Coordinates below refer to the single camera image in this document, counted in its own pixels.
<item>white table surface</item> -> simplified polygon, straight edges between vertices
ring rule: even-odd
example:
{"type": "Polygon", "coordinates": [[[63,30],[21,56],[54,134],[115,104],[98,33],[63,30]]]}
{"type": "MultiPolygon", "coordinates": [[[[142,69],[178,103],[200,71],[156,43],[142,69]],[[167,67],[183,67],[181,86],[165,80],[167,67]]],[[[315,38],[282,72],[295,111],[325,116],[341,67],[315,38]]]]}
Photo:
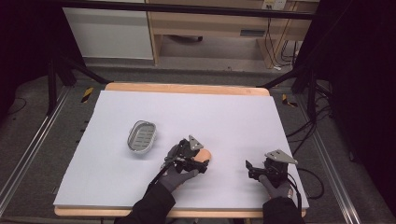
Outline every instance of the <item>white table surface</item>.
{"type": "MultiPolygon", "coordinates": [[[[263,168],[266,152],[282,149],[291,155],[271,96],[102,91],[54,205],[131,208],[158,174],[168,150],[189,134],[211,151],[212,160],[205,174],[173,193],[175,208],[261,208],[268,198],[262,184],[248,178],[245,160],[263,168]],[[126,144],[138,120],[157,126],[153,148],[144,155],[126,144]]],[[[307,208],[294,165],[289,173],[307,208]]]]}

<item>soap dish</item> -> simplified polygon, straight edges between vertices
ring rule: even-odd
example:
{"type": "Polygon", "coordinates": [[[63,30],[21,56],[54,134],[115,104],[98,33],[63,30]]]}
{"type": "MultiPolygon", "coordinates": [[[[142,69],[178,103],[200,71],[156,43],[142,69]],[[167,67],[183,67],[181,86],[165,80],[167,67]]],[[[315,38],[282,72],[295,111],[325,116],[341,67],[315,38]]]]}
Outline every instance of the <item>soap dish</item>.
{"type": "Polygon", "coordinates": [[[139,120],[131,130],[128,137],[128,147],[132,152],[144,154],[148,152],[155,139],[155,124],[139,120]]]}

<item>cabinet door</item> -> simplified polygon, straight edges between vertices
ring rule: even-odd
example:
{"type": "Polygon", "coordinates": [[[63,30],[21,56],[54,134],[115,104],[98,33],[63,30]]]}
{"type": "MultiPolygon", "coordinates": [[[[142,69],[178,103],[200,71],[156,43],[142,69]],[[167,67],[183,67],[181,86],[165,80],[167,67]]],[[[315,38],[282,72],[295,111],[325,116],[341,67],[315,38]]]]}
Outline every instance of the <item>cabinet door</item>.
{"type": "Polygon", "coordinates": [[[153,59],[146,12],[64,8],[64,14],[83,57],[153,59]]]}

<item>metal frame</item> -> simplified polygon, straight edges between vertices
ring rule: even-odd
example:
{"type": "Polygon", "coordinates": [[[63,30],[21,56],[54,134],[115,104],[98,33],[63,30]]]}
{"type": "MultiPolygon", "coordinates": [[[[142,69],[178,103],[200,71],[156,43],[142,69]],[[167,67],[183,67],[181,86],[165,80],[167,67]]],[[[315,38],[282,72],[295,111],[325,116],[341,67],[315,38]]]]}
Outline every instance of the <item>metal frame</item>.
{"type": "Polygon", "coordinates": [[[206,15],[243,16],[280,18],[295,20],[313,20],[315,13],[277,11],[264,9],[236,8],[236,7],[199,7],[167,4],[145,4],[145,3],[125,3],[106,1],[79,1],[79,0],[36,0],[45,4],[54,4],[59,7],[77,7],[92,9],[111,9],[125,11],[151,11],[151,12],[176,12],[206,15]]]}

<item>black pole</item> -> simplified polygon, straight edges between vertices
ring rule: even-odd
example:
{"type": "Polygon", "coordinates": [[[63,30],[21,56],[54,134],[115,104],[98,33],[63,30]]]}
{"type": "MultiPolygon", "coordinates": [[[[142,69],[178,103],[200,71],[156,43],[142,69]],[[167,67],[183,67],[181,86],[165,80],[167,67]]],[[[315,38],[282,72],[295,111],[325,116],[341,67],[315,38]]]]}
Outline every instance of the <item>black pole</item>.
{"type": "Polygon", "coordinates": [[[110,10],[125,10],[125,11],[175,12],[175,13],[223,15],[223,16],[295,19],[295,20],[310,20],[310,21],[316,17],[316,14],[311,12],[295,12],[295,11],[280,11],[280,10],[277,11],[277,10],[237,8],[237,7],[201,7],[201,6],[183,6],[183,5],[168,5],[168,4],[145,4],[145,3],[81,1],[81,0],[36,0],[36,1],[44,2],[45,4],[55,4],[59,7],[110,9],[110,10]]]}
{"type": "Polygon", "coordinates": [[[100,84],[108,84],[110,82],[110,80],[107,80],[103,77],[99,77],[98,75],[96,75],[94,72],[92,72],[91,70],[87,69],[86,67],[74,62],[73,60],[70,60],[66,57],[62,57],[62,60],[67,63],[69,66],[77,69],[78,71],[82,72],[83,74],[85,74],[87,77],[91,77],[93,80],[99,82],[100,84]]]}

